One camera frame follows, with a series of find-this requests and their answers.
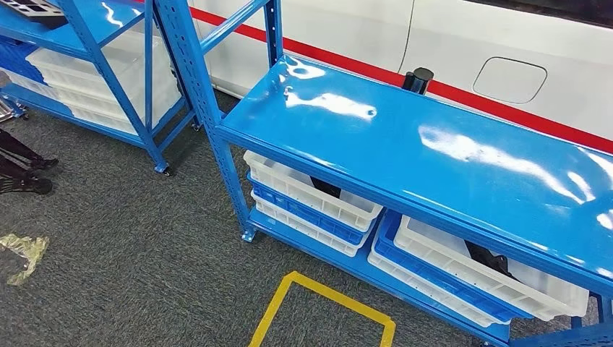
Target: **shelving unit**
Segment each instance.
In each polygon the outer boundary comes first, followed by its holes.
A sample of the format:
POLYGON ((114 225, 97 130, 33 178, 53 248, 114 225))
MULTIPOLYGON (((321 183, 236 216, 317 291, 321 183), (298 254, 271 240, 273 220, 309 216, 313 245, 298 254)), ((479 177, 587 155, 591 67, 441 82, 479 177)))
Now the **shelving unit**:
MULTIPOLYGON (((149 156, 155 162, 155 170, 170 175, 168 163, 162 156, 162 151, 172 142, 176 135, 191 121, 194 129, 200 128, 200 123, 195 117, 192 103, 188 97, 183 96, 170 107, 159 123, 152 127, 152 25, 155 6, 147 0, 144 4, 125 0, 109 1, 52 1, 62 8, 68 19, 68 24, 49 30, 42 24, 30 22, 24 17, 6 7, 0 6, 0 35, 14 38, 25 42, 34 43, 37 46, 57 51, 68 56, 92 62, 100 75, 104 78, 109 88, 115 95, 121 108, 126 113, 128 120, 134 127, 136 135, 121 132, 116 129, 105 127, 89 121, 75 118, 72 112, 62 103, 51 100, 46 96, 24 89, 15 84, 9 84, 0 90, 0 95, 5 99, 20 104, 40 108, 49 112, 52 116, 69 121, 81 127, 99 132, 109 137, 127 142, 131 145, 146 149, 149 156), (140 120, 134 106, 130 103, 124 89, 113 73, 108 61, 102 53, 102 47, 121 35, 125 30, 139 21, 145 21, 145 123, 140 120), (159 142, 154 137, 160 130, 177 114, 183 107, 187 112, 177 125, 159 142)), ((171 60, 176 68, 176 61, 171 54, 171 60)))
POLYGON ((280 0, 251 0, 202 42, 184 1, 155 3, 245 241, 263 231, 494 346, 613 344, 612 156, 284 55, 280 0), (262 7, 270 71, 225 115, 202 55, 262 7), (230 143, 598 293, 600 324, 517 340, 478 326, 371 266, 373 235, 345 257, 249 212, 230 143))

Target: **white plastic crate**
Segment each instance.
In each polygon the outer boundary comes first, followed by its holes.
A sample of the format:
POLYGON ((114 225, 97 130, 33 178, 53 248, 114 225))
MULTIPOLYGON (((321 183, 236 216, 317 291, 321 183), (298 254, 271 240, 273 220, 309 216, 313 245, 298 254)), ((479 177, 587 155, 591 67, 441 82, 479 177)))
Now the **white plastic crate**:
MULTIPOLYGON (((126 31, 102 48, 128 97, 136 95, 145 82, 145 36, 126 31)), ((161 38, 153 38, 153 74, 168 73, 170 58, 161 38)), ((99 98, 114 98, 94 64, 39 48, 26 57, 48 84, 62 85, 99 98)))
MULTIPOLYGON (((152 119, 151 124, 153 127, 158 124, 160 118, 166 114, 168 109, 174 105, 177 101, 178 96, 176 93, 179 91, 176 90, 176 86, 173 83, 166 85, 166 88, 159 88, 157 95, 153 96, 153 109, 152 109, 152 119)), ((72 114, 78 119, 84 119, 86 121, 91 121, 93 123, 103 125, 105 127, 109 127, 112 129, 119 130, 121 132, 127 132, 128 134, 136 135, 136 130, 128 120, 126 114, 121 111, 121 115, 118 116, 117 113, 111 113, 104 109, 96 109, 89 105, 83 105, 80 103, 72 103, 68 101, 64 101, 64 104, 70 108, 72 114)), ((140 117, 143 124, 145 123, 145 115, 142 114, 140 117)))
POLYGON ((492 317, 484 311, 481 311, 479 308, 469 304, 468 302, 458 298, 457 296, 447 292, 445 289, 442 289, 439 286, 436 286, 433 283, 424 280, 422 277, 412 273, 411 271, 408 271, 404 267, 392 262, 388 258, 383 257, 381 254, 378 254, 377 251, 374 250, 375 242, 379 237, 378 233, 379 231, 377 232, 377 235, 374 236, 375 241, 373 241, 370 254, 368 254, 368 262, 370 264, 377 267, 379 270, 397 278, 398 280, 405 283, 407 286, 415 288, 417 291, 429 296, 441 305, 457 312, 458 314, 464 316, 466 319, 471 320, 482 327, 489 327, 492 324, 510 323, 500 322, 500 320, 492 317))
MULTIPOLYGON (((176 80, 174 76, 168 71, 165 75, 156 76, 153 79, 153 97, 152 97, 152 120, 153 125, 157 124, 157 120, 161 118, 166 111, 177 102, 181 97, 181 93, 176 87, 176 80)), ((62 103, 69 103, 72 105, 87 105, 87 108, 92 110, 104 110, 108 115, 112 115, 118 119, 127 120, 126 113, 119 105, 119 102, 115 97, 106 98, 91 96, 87 93, 74 91, 69 87, 63 85, 55 85, 49 83, 59 100, 62 103)), ((138 116, 141 119, 145 119, 145 89, 141 88, 140 91, 132 96, 130 102, 136 109, 138 116)))
POLYGON ((356 253, 358 252, 358 249, 360 249, 360 247, 364 245, 364 242, 366 242, 366 239, 368 239, 369 234, 364 234, 364 238, 362 239, 360 244, 350 244, 347 241, 339 239, 338 237, 328 233, 326 230, 321 229, 320 227, 311 224, 292 213, 289 213, 283 208, 278 207, 277 205, 274 205, 262 199, 261 197, 258 197, 253 191, 251 192, 251 196, 255 200, 255 208, 261 213, 264 213, 268 217, 278 220, 281 223, 286 224, 287 226, 290 226, 297 231, 300 231, 301 233, 318 240, 326 246, 329 246, 345 255, 348 255, 349 257, 355 257, 356 253))
POLYGON ((472 260, 463 239, 406 215, 394 245, 541 320, 586 315, 587 289, 508 259, 508 270, 519 282, 513 280, 472 260))
POLYGON ((33 92, 46 96, 47 98, 58 100, 58 95, 52 87, 36 82, 35 80, 17 74, 13 71, 2 68, 0 68, 0 70, 6 73, 11 82, 14 84, 32 90, 33 92))
POLYGON ((359 231, 367 231, 382 206, 355 194, 341 191, 340 199, 313 187, 311 178, 300 171, 248 150, 243 159, 255 181, 287 195, 359 231))

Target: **yellow tape square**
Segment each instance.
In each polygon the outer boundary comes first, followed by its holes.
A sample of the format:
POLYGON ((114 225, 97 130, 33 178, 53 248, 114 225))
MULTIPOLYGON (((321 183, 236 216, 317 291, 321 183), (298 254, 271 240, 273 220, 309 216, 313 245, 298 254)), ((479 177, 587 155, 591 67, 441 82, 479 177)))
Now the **yellow tape square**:
POLYGON ((277 288, 273 299, 270 300, 270 304, 268 304, 268 308, 264 313, 264 317, 262 317, 262 320, 260 320, 260 323, 255 329, 255 333, 253 334, 253 338, 251 339, 249 347, 259 347, 260 344, 262 344, 264 336, 266 335, 266 332, 270 327, 270 323, 273 322, 273 318, 275 317, 275 314, 277 314, 277 311, 279 310, 283 299, 286 297, 286 294, 289 291, 289 287, 292 283, 296 283, 305 288, 308 288, 315 293, 336 302, 337 304, 341 304, 344 307, 347 307, 348 309, 365 316, 366 318, 369 318, 379 324, 382 324, 383 335, 381 337, 381 344, 379 344, 379 346, 390 347, 392 345, 392 340, 394 339, 394 331, 396 329, 396 323, 392 321, 390 316, 387 316, 386 314, 383 314, 376 309, 368 307, 361 302, 353 300, 352 298, 341 294, 334 289, 324 286, 323 284, 312 280, 311 278, 308 278, 296 271, 293 271, 285 275, 283 277, 283 280, 281 280, 279 288, 277 288))

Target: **plastic bag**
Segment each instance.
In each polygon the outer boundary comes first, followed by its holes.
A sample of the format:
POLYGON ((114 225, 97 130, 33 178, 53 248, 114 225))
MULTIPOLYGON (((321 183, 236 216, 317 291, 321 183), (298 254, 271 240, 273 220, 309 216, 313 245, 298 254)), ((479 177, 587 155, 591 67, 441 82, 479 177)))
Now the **plastic bag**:
POLYGON ((27 260, 26 270, 10 276, 7 284, 21 286, 36 269, 36 264, 43 257, 48 243, 49 238, 46 236, 37 237, 35 241, 32 241, 29 236, 20 238, 15 234, 0 237, 0 250, 4 250, 4 247, 6 247, 27 260))

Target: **black cylinder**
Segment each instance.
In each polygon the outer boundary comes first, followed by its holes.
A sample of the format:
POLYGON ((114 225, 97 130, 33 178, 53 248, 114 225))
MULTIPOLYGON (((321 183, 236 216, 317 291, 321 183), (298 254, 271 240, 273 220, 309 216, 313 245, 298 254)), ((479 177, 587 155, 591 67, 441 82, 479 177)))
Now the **black cylinder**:
POLYGON ((434 78, 434 73, 424 67, 418 67, 413 72, 407 72, 402 88, 413 93, 425 94, 428 83, 434 78))

